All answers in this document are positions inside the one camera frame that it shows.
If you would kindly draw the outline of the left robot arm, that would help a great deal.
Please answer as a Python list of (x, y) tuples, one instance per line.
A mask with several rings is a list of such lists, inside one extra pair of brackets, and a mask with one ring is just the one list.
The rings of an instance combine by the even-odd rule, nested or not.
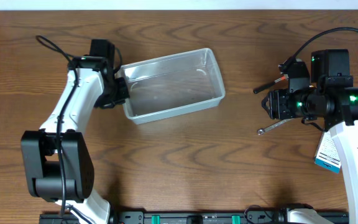
[(94, 189), (94, 166), (84, 132), (95, 108), (111, 109), (129, 98), (107, 39), (93, 39), (88, 54), (75, 56), (42, 35), (36, 40), (68, 62), (67, 83), (48, 119), (21, 137), (27, 188), (31, 196), (60, 206), (56, 214), (39, 216), (40, 223), (118, 223), (111, 204)]

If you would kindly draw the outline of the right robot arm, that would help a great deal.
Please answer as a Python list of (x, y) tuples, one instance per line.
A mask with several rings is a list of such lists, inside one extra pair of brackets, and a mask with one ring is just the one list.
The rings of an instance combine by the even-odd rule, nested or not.
[(271, 119), (300, 118), (330, 133), (341, 162), (350, 223), (358, 223), (358, 88), (353, 86), (346, 49), (312, 52), (311, 67), (297, 59), (288, 68), (280, 67), (286, 89), (270, 90), (262, 100)]

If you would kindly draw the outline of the white blue card package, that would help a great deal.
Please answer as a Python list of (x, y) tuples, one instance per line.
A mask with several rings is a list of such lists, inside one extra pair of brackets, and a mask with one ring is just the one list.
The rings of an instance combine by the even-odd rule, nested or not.
[(329, 131), (321, 135), (314, 155), (314, 163), (336, 174), (341, 170), (339, 154)]

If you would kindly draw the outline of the silver combination wrench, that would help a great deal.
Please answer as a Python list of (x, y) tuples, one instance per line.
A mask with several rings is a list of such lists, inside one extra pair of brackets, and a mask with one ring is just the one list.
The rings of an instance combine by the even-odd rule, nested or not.
[(269, 132), (269, 131), (271, 131), (271, 130), (273, 130), (273, 129), (275, 129), (275, 128), (277, 128), (277, 127), (279, 127), (279, 126), (281, 126), (281, 125), (283, 125), (283, 124), (285, 124), (285, 123), (287, 123), (287, 122), (289, 122), (291, 120), (293, 120), (293, 118), (283, 119), (283, 120), (281, 120), (279, 122), (276, 122), (276, 123), (274, 123), (274, 124), (272, 124), (270, 126), (267, 126), (266, 128), (260, 128), (260, 129), (257, 130), (257, 134), (259, 136), (263, 135), (263, 134), (265, 134), (265, 133), (267, 133), (267, 132)]

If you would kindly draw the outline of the clear plastic container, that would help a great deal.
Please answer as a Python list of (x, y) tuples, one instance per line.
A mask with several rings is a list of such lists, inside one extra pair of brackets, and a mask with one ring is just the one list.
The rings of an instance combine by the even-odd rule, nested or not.
[(226, 95), (209, 48), (130, 63), (117, 75), (125, 79), (129, 91), (124, 113), (135, 124), (213, 108)]

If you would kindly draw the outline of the small hammer black handle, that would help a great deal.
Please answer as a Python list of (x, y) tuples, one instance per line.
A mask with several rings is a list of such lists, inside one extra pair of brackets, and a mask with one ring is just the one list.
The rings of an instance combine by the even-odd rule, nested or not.
[(253, 93), (254, 93), (254, 94), (258, 94), (258, 93), (260, 93), (261, 91), (264, 91), (264, 90), (266, 90), (266, 89), (268, 89), (268, 88), (274, 86), (274, 85), (277, 84), (278, 82), (283, 81), (283, 80), (286, 80), (287, 78), (288, 78), (288, 76), (287, 76), (287, 75), (284, 75), (284, 76), (282, 76), (282, 77), (280, 77), (280, 78), (278, 78), (278, 79), (276, 79), (276, 80), (274, 80), (274, 81), (272, 81), (272, 82), (269, 82), (269, 83), (263, 84), (263, 85), (261, 85), (261, 86), (258, 86), (257, 88), (254, 88), (254, 89), (253, 89)]

